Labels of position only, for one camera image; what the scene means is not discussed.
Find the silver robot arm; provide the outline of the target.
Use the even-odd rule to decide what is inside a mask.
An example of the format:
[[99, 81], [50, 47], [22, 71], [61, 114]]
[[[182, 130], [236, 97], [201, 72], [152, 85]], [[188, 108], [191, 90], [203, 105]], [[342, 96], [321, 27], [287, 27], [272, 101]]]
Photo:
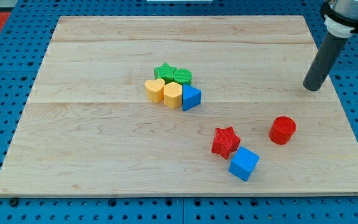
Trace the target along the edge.
[[320, 14], [328, 36], [348, 39], [358, 34], [358, 0], [324, 0]]

